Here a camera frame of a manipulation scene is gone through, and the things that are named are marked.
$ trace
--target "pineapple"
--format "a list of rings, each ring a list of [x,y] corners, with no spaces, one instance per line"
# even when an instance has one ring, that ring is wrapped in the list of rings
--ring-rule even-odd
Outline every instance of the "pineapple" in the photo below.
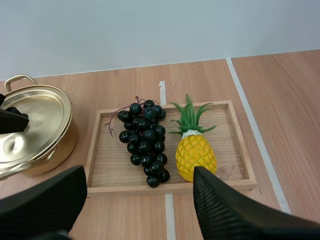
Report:
[[[174,102],[172,102],[172,104],[181,114],[180,120],[171,120],[171,122],[174,121],[180,125],[180,131],[173,131],[171,133],[182,135],[182,139],[179,142],[175,153],[178,173],[188,182],[193,182],[194,169],[197,166],[205,167],[214,174],[217,170],[216,156],[210,143],[202,136],[202,134],[211,131],[216,126],[208,129],[202,129],[202,127],[199,126],[201,114],[205,111],[209,111],[210,109],[205,107],[212,103],[202,105],[197,113],[195,112],[193,103],[188,95],[186,95],[185,107]]]

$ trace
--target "pineapple crown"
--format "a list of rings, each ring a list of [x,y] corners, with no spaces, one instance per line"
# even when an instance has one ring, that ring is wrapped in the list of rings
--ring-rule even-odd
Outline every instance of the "pineapple crown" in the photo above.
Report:
[[[180,106],[179,104],[175,103],[175,102],[171,102],[171,104],[173,104],[180,112],[181,117],[180,120],[171,120],[170,122],[177,122],[180,126],[179,129],[180,131],[172,131],[170,132],[171,134],[180,134],[183,135],[183,133],[186,133],[188,130],[196,130],[200,133],[205,133],[208,131],[211,131],[212,129],[214,129],[217,125],[212,126],[208,129],[203,129],[201,126],[199,126],[199,119],[200,116],[206,112],[206,111],[210,111],[210,108],[205,108],[208,105],[213,105],[213,103],[206,103],[204,105],[202,105],[198,111],[195,111],[194,105],[190,99],[190,97],[188,96],[188,94],[185,97],[186,100],[186,105],[185,107]]]

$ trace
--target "toy fruit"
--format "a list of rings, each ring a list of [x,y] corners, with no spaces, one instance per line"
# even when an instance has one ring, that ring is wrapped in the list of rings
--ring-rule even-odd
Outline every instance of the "toy fruit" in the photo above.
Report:
[[[117,115],[124,123],[126,130],[120,132],[119,140],[127,144],[126,149],[131,153],[130,163],[135,166],[141,165],[144,174],[148,176],[146,183],[155,188],[160,182],[165,183],[170,178],[169,172],[165,169],[168,158],[161,153],[165,150],[166,129],[158,125],[159,121],[165,119],[166,111],[155,105],[153,100],[144,101],[138,96],[135,99],[136,102],[115,111],[104,126],[108,126],[112,137],[113,129],[110,125],[113,117]]]
[[[130,157],[130,162],[133,165],[139,166],[140,165],[140,160],[139,160],[139,155],[138,154],[132,154]]]
[[[160,161],[151,163],[150,171],[153,174],[161,174],[165,170],[165,165]]]
[[[165,183],[169,180],[170,178],[170,173],[168,172],[167,169],[163,170],[163,172],[160,174],[160,182]]]
[[[122,143],[127,144],[130,135],[131,135],[131,132],[129,132],[129,131],[122,131],[122,132],[120,132],[120,134],[119,134],[119,140],[120,140]]]
[[[152,129],[147,129],[147,130],[143,131],[142,136],[143,136],[143,139],[145,139],[149,142],[153,142],[157,137],[156,132],[153,131]]]
[[[133,115],[138,115],[141,113],[142,107],[139,103],[135,102],[130,105],[130,113]]]
[[[217,170],[216,156],[209,142],[202,134],[213,130],[216,126],[208,129],[203,129],[199,126],[201,114],[209,111],[210,109],[205,107],[212,103],[204,104],[195,112],[191,99],[186,95],[185,107],[181,107],[174,102],[172,104],[181,114],[180,120],[173,120],[180,125],[180,131],[171,132],[182,135],[175,152],[178,173],[188,182],[193,182],[194,168],[197,166],[205,167],[214,174]]]
[[[135,145],[130,144],[130,143],[128,143],[128,145],[126,146],[126,149],[131,154],[134,154],[137,152],[137,147]]]
[[[152,163],[153,157],[150,155],[141,156],[139,160],[142,167],[149,168],[150,164]]]
[[[146,178],[146,184],[151,188],[156,188],[160,184],[160,177],[158,176],[148,176]]]
[[[162,141],[156,141],[154,144],[154,151],[156,153],[162,153],[165,150],[165,144]]]
[[[160,153],[155,158],[156,161],[160,161],[163,163],[163,165],[166,165],[168,162],[168,158],[164,153]]]
[[[143,108],[152,108],[155,105],[154,101],[152,100],[147,100],[143,103]]]

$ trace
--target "pot handle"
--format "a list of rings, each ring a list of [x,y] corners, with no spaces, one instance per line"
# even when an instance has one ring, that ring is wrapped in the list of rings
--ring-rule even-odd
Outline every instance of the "pot handle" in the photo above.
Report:
[[[5,81],[5,83],[4,83],[5,89],[6,89],[8,92],[11,92],[11,91],[12,91],[12,89],[11,89],[11,83],[16,82],[16,81],[19,81],[19,80],[21,80],[21,79],[28,79],[28,80],[30,80],[30,82],[32,82],[34,85],[38,85],[38,83],[36,82],[36,80],[34,80],[32,77],[30,77],[30,76],[28,76],[28,75],[21,74],[21,75],[16,75],[16,76],[10,77],[7,81]]]
[[[49,162],[55,155],[56,153],[56,147],[54,147],[48,155],[46,155],[44,158],[40,158],[40,159],[37,159],[38,161],[41,161],[42,162]]]
[[[35,164],[35,162],[35,160],[24,161],[15,166],[0,170],[0,181],[6,180],[13,175],[24,172],[25,170],[31,168]]]
[[[48,155],[46,155],[44,158],[33,159],[30,161],[21,162],[15,166],[12,166],[12,167],[9,167],[9,168],[3,169],[3,170],[0,169],[0,181],[6,180],[7,178],[9,178],[13,175],[24,172],[24,171],[30,169],[31,167],[36,166],[38,163],[50,161],[53,158],[53,156],[55,155],[55,153],[56,153],[56,147],[54,147],[50,151],[50,153]]]

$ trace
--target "gold pot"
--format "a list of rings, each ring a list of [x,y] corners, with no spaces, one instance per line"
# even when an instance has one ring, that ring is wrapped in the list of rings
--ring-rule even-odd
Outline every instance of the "gold pot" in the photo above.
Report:
[[[33,85],[16,90],[11,83],[26,78]],[[73,151],[78,134],[72,120],[71,102],[61,89],[39,85],[28,75],[17,75],[5,84],[8,93],[2,109],[16,107],[27,114],[23,132],[0,134],[0,180],[24,172],[46,173],[60,165]]]

